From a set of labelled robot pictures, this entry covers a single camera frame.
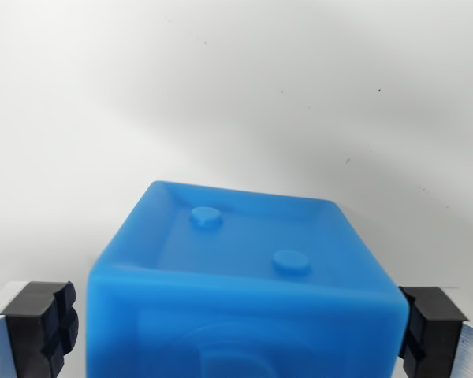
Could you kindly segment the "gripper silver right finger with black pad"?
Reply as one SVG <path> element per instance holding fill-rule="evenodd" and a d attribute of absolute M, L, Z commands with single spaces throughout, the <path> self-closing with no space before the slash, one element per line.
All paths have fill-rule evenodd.
<path fill-rule="evenodd" d="M 409 304 L 399 357 L 408 377 L 473 377 L 473 301 L 458 287 L 401 287 Z"/>

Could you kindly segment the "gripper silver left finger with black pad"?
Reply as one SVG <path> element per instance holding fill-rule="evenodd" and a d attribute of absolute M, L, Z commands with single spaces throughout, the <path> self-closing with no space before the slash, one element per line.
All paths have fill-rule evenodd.
<path fill-rule="evenodd" d="M 72 282 L 10 281 L 0 290 L 0 377 L 57 377 L 76 345 Z"/>

